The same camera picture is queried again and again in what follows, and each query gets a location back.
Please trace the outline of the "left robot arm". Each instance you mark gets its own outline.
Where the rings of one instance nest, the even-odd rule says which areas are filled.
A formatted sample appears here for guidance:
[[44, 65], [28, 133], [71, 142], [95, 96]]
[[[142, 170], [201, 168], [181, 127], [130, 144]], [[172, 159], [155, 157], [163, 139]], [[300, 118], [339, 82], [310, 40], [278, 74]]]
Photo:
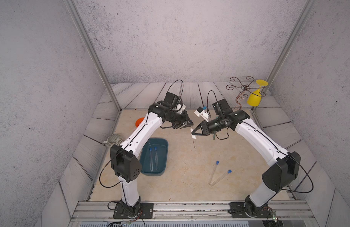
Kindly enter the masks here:
[[142, 165], [138, 157], [145, 143], [163, 123], [170, 122], [174, 129], [193, 126], [185, 109], [185, 106], [180, 105], [172, 108], [164, 102], [152, 104], [135, 131], [121, 145], [113, 145], [110, 149], [111, 168], [122, 185], [121, 204], [132, 216], [140, 209], [136, 178]]

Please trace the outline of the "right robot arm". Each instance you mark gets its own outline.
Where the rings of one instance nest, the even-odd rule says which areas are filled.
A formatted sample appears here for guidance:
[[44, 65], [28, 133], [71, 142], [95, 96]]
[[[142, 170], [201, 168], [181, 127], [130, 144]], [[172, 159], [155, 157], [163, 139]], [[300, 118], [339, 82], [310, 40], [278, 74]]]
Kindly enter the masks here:
[[264, 134], [243, 110], [219, 114], [218, 118], [211, 121], [204, 120], [193, 130], [192, 135], [208, 136], [225, 128], [231, 128], [244, 137], [270, 167], [263, 173], [262, 183], [245, 199], [245, 213], [255, 218], [267, 207], [271, 198], [298, 177], [301, 157], [297, 152], [289, 153]]

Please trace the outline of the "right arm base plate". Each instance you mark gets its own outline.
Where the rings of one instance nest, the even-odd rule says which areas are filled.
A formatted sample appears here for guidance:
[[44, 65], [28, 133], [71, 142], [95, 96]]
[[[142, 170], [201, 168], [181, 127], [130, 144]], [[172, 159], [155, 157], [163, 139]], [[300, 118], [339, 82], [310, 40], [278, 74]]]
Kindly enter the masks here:
[[268, 204], [261, 207], [256, 207], [251, 203], [246, 202], [231, 202], [227, 212], [232, 218], [271, 218], [271, 210]]

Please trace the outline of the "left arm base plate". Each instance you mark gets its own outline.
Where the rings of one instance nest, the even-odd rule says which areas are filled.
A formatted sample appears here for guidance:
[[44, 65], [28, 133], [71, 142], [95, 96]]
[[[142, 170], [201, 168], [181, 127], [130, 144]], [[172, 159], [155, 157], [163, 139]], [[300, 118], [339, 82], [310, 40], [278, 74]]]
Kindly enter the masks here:
[[114, 219], [152, 219], [154, 203], [140, 202], [134, 206], [128, 206], [123, 201], [117, 203], [114, 208]]

